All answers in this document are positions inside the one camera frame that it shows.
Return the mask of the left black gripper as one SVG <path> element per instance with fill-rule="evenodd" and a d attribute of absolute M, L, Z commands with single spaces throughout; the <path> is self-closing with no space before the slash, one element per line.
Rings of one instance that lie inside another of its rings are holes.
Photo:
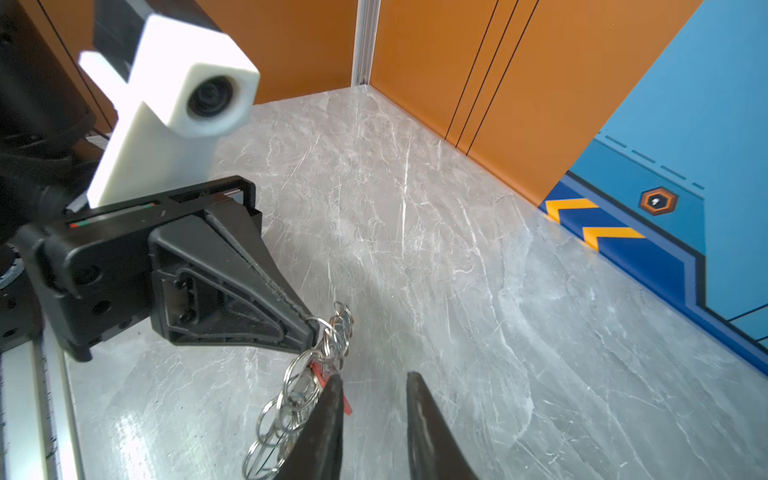
<path fill-rule="evenodd" d="M 212 206 L 228 200 L 242 206 Z M 11 243 L 78 362 L 151 309 L 153 330 L 176 346 L 300 353 L 315 328 L 263 241 L 255 200 L 253 182 L 230 176 L 32 222 Z"/>

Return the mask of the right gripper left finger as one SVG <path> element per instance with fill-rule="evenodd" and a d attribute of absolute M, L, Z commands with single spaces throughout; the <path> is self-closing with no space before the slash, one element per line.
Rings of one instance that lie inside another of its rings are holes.
<path fill-rule="evenodd" d="M 291 479 L 340 477 L 343 421 L 343 381 L 338 375 L 333 375 L 291 452 Z"/>

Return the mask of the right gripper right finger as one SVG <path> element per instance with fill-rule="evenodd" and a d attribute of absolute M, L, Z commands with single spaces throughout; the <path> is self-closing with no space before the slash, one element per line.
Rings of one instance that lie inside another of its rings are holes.
<path fill-rule="evenodd" d="M 407 375 L 407 439 L 411 479 L 477 479 L 418 372 Z"/>

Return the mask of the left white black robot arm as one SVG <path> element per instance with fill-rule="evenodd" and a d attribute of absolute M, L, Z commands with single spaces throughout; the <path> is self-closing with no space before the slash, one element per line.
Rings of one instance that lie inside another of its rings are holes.
<path fill-rule="evenodd" d="M 175 345 L 298 353 L 318 327 L 262 239 L 255 185 L 213 179 L 260 74 L 191 1 L 99 1 L 79 63 L 96 119 L 18 1 L 1 5 L 1 347 L 50 329 L 74 360 L 150 320 Z"/>

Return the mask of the aluminium front rail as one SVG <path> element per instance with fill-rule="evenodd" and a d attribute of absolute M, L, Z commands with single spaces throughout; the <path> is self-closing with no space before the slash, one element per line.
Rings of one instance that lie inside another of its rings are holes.
<path fill-rule="evenodd" d="M 85 477 L 64 353 L 49 331 L 1 355 L 1 477 Z"/>

